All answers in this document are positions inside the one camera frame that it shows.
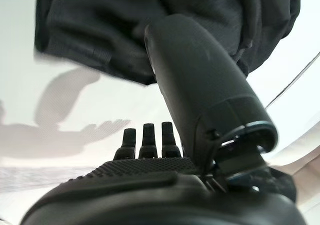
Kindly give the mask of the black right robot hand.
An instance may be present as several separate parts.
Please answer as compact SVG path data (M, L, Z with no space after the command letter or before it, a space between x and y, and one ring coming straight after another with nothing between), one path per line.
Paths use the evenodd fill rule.
M112 161L39 199L23 225L303 225L292 177L269 167L275 125L219 42L183 15L147 26L172 122L125 129Z

